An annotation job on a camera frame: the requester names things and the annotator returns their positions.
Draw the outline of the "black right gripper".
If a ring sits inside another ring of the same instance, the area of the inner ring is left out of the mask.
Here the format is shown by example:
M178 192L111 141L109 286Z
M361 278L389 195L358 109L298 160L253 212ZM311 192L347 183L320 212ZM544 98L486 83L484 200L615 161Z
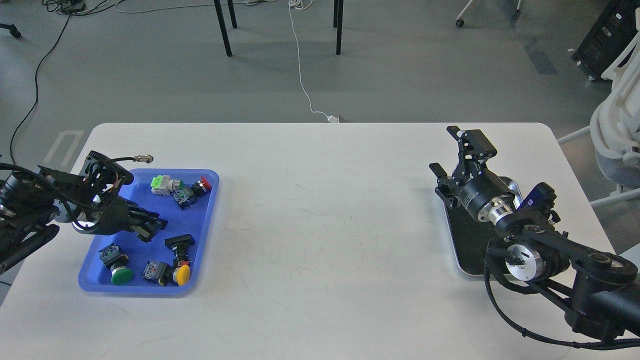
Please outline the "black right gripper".
M472 176L466 182L448 176L439 162L429 168L436 176L435 193L448 209L462 206L480 223L498 223L514 214L515 194L498 175L486 170L487 161L498 155L498 150L482 130L461 130L448 126L446 131L457 141L458 165L454 176Z

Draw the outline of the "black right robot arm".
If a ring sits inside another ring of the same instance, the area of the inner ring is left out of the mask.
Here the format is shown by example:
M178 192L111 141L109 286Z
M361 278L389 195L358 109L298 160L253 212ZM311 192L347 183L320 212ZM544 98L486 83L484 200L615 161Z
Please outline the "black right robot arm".
M458 146L452 174L430 164L435 194L446 211L455 256L462 271L483 275L487 295L501 318L523 337L589 350L638 347L638 268L622 256L569 239L554 226L555 191L540 182L522 196L509 177L487 167L498 151L478 129L446 128ZM510 319L498 306L490 280L523 295L540 294L564 312L575 333L594 342L569 342L532 332Z

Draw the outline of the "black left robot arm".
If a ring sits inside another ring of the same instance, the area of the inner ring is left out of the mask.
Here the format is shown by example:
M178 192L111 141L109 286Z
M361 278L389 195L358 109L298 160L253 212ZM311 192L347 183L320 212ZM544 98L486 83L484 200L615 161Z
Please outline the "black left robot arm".
M2 163L11 174L1 182L1 271L6 272L54 239L59 223L72 223L81 234L114 235L133 232L150 242L168 221L120 196L134 175L92 150L78 174L40 166L31 171Z

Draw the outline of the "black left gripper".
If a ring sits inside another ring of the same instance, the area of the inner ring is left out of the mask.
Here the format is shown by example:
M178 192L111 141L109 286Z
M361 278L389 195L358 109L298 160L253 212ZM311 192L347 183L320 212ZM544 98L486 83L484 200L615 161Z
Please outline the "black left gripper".
M122 197L115 198L99 215L93 225L85 225L85 228L75 225L75 230L87 235L114 235L119 231L134 231L138 239L149 243L169 223L159 213Z

